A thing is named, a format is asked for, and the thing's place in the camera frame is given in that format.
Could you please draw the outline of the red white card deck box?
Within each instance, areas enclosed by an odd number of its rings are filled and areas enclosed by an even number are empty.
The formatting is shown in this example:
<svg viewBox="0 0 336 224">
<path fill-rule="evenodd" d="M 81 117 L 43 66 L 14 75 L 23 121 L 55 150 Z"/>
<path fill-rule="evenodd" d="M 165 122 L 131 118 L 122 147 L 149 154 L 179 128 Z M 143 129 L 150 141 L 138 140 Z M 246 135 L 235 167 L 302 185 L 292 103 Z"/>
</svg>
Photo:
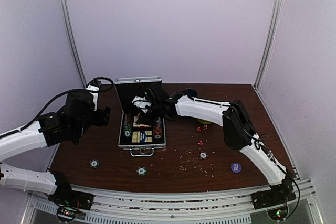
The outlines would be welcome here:
<svg viewBox="0 0 336 224">
<path fill-rule="evenodd" d="M 151 128 L 152 125 L 144 124 L 144 123 L 140 122 L 137 117 L 134 117 L 132 127 L 134 129 L 147 129 L 147 128 Z"/>
</svg>

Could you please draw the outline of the silver aluminium poker case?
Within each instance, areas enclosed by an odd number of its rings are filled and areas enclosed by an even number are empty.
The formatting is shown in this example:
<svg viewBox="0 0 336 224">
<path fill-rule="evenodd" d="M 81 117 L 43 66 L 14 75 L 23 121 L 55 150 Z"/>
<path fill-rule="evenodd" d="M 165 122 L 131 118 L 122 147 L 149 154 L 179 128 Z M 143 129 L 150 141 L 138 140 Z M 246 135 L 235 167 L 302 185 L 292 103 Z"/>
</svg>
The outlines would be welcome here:
<svg viewBox="0 0 336 224">
<path fill-rule="evenodd" d="M 162 78 L 159 76 L 117 78 L 114 82 L 122 109 L 118 147 L 121 150 L 128 150 L 132 157 L 152 156 L 154 155 L 156 149 L 166 148 L 165 120 L 163 118 L 161 118 L 163 135 L 160 139 L 155 139 L 153 135 L 152 143 L 143 143 L 143 144 L 132 143 L 132 135 L 130 138 L 126 138 L 123 132 L 124 116 L 126 114 L 129 114 L 132 117 L 132 124 L 133 124 L 133 118 L 134 117 L 138 118 L 138 114 L 141 112 L 140 109 L 138 109 L 132 104 L 132 100 L 134 99 L 135 96 L 143 97 L 145 90 L 150 85 L 156 82 L 162 84 Z M 153 132 L 155 122 L 151 122 L 149 125 L 152 125 L 152 127 L 147 129 L 134 129 L 132 127 L 132 133 L 134 131 Z"/>
</svg>

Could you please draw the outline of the blue gold card deck box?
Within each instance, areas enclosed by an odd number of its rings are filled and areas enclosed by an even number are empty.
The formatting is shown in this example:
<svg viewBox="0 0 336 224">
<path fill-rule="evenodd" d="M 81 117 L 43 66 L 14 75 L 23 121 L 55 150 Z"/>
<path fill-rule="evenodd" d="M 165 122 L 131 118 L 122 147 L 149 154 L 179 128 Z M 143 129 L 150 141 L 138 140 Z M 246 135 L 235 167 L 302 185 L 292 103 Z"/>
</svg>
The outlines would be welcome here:
<svg viewBox="0 0 336 224">
<path fill-rule="evenodd" d="M 152 131 L 134 131 L 132 133 L 132 143 L 152 143 L 153 132 Z"/>
</svg>

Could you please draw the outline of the black red poker chip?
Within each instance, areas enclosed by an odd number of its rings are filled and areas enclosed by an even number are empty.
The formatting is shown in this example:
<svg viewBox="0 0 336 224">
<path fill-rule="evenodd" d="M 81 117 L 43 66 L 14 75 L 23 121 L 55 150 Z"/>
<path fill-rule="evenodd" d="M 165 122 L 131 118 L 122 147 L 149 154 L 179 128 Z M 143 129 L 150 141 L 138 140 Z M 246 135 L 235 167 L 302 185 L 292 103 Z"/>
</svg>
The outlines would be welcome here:
<svg viewBox="0 0 336 224">
<path fill-rule="evenodd" d="M 200 160 L 206 160 L 208 158 L 208 154 L 206 152 L 200 152 L 198 157 Z"/>
</svg>

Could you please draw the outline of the purple round button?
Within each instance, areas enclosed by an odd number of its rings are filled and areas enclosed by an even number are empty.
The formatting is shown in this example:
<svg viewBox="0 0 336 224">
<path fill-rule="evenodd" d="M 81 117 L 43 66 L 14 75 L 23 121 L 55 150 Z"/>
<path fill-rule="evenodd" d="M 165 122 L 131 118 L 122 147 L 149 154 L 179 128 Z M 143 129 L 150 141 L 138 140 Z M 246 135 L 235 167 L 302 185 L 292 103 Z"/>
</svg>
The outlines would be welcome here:
<svg viewBox="0 0 336 224">
<path fill-rule="evenodd" d="M 242 166 L 240 163 L 234 162 L 231 164 L 230 169 L 233 173 L 240 173 L 242 171 Z"/>
</svg>

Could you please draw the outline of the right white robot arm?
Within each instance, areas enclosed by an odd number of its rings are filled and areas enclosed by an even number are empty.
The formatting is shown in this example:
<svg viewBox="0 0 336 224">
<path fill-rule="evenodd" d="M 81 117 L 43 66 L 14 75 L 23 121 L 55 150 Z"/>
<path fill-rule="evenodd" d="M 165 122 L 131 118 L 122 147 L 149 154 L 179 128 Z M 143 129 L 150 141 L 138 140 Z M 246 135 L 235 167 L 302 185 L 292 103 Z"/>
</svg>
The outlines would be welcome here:
<svg viewBox="0 0 336 224">
<path fill-rule="evenodd" d="M 241 100 L 220 102 L 201 99 L 193 89 L 168 95 L 161 85 L 152 84 L 132 97 L 131 102 L 141 110 L 141 117 L 147 121 L 157 116 L 169 120 L 181 116 L 221 126 L 226 146 L 248 157 L 266 177 L 270 186 L 267 196 L 272 203 L 279 204 L 294 193 L 296 182 L 260 139 Z"/>
</svg>

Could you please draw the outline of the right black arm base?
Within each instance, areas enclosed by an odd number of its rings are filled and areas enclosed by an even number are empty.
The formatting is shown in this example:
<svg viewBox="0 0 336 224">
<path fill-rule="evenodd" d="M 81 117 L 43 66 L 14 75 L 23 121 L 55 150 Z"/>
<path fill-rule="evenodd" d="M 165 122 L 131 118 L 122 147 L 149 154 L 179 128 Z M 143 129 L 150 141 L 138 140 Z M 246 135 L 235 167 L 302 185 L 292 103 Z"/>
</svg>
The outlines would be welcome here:
<svg viewBox="0 0 336 224">
<path fill-rule="evenodd" d="M 293 187 L 283 184 L 270 186 L 269 190 L 258 191 L 252 193 L 250 196 L 254 209 L 262 209 L 285 204 L 287 201 L 296 199 Z"/>
</svg>

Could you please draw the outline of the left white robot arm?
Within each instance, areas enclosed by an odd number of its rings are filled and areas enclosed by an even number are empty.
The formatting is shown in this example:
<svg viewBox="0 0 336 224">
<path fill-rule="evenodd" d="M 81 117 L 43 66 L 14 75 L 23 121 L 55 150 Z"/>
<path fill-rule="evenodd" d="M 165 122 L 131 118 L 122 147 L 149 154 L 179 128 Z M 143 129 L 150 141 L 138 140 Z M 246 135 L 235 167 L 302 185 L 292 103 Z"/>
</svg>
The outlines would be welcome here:
<svg viewBox="0 0 336 224">
<path fill-rule="evenodd" d="M 102 81 L 92 79 L 84 89 L 62 92 L 50 101 L 27 124 L 1 134 L 1 188 L 36 191 L 56 196 L 64 205 L 71 205 L 76 197 L 68 179 L 62 172 L 35 172 L 17 168 L 4 161 L 26 151 L 57 145 L 64 141 L 79 144 L 80 138 L 92 126 L 107 126 L 111 109 L 98 108 Z"/>
</svg>

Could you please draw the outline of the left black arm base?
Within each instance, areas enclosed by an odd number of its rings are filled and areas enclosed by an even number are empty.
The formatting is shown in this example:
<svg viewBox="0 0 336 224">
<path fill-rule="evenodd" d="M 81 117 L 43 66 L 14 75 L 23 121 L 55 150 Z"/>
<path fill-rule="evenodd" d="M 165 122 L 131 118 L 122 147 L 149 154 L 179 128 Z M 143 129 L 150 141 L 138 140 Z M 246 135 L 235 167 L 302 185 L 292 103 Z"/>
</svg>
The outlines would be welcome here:
<svg viewBox="0 0 336 224">
<path fill-rule="evenodd" d="M 69 206 L 76 210 L 90 210 L 94 195 L 73 190 L 71 186 L 57 186 L 55 192 L 48 195 L 48 198 L 56 204 Z"/>
</svg>

